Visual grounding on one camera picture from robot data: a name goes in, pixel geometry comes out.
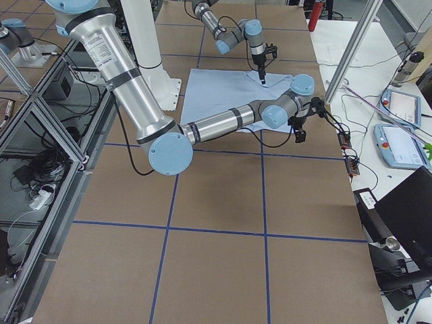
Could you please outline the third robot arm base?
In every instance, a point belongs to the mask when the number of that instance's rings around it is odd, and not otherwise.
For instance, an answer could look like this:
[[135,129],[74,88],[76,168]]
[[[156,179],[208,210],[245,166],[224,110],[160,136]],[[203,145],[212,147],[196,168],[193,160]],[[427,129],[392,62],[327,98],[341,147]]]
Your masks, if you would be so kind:
[[1,21],[1,50],[6,55],[18,52],[11,59],[16,67],[43,68],[57,46],[37,43],[21,19],[10,18]]

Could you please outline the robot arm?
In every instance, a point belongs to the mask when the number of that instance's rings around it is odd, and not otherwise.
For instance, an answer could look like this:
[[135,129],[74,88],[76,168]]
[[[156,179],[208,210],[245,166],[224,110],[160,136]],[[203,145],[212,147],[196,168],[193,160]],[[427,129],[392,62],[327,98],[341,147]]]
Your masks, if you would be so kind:
[[183,2],[186,15],[198,20],[211,33],[220,54],[225,55],[240,43],[246,43],[246,60],[249,67],[259,75],[262,85],[266,84],[266,68],[277,58],[277,46],[264,41],[263,27],[258,19],[243,19],[239,22],[229,16],[217,17],[212,6],[216,1],[191,1],[192,11]]
[[247,130],[256,122],[276,129],[304,119],[315,82],[295,76],[289,89],[275,100],[252,101],[240,107],[180,125],[164,114],[159,101],[174,84],[163,69],[151,5],[124,1],[122,9],[138,65],[115,29],[116,16],[107,1],[50,1],[57,31],[80,42],[100,71],[106,87],[120,101],[136,127],[137,141],[158,173],[182,173],[191,163],[195,144]]

